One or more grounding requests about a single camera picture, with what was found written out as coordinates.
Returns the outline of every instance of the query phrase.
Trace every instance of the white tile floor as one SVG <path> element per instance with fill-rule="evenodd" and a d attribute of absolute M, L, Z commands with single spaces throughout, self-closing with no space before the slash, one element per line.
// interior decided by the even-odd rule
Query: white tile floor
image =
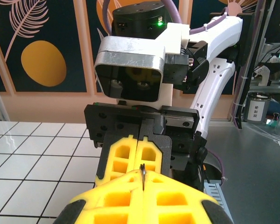
<path fill-rule="evenodd" d="M 52 224 L 93 188 L 100 152 L 84 124 L 0 121 L 0 224 Z"/>

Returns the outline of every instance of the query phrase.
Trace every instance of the metal pin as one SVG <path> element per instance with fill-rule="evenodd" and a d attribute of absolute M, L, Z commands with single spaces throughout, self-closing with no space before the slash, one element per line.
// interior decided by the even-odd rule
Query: metal pin
<path fill-rule="evenodd" d="M 144 191 L 144 182 L 145 182 L 145 174 L 146 174 L 144 163 L 140 165 L 140 170 L 141 170 L 141 175 L 142 175 L 142 187 L 143 187 L 143 191 Z"/>

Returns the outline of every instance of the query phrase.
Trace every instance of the gray table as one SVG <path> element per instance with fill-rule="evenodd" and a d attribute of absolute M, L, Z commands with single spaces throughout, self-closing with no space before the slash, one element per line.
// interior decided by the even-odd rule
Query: gray table
<path fill-rule="evenodd" d="M 280 224 L 280 146 L 243 128 L 215 122 L 207 137 L 207 148 L 224 163 L 231 216 L 235 224 Z"/>

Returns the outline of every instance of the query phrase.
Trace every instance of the yellow oval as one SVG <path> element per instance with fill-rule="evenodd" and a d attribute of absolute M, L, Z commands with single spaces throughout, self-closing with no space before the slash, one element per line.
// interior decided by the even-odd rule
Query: yellow oval
<path fill-rule="evenodd" d="M 22 52 L 21 62 L 27 75 L 41 85 L 53 87 L 66 77 L 65 59 L 50 42 L 35 41 L 29 44 Z"/>

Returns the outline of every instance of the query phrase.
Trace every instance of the white cable tie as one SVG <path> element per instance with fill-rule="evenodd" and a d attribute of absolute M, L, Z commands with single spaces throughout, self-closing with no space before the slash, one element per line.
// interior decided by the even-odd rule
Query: white cable tie
<path fill-rule="evenodd" d="M 237 105 L 237 106 L 244 106 L 243 104 L 237 104 L 235 102 L 233 102 L 234 105 Z"/>
<path fill-rule="evenodd" d="M 205 23 L 204 25 L 205 31 L 207 31 L 207 23 Z"/>

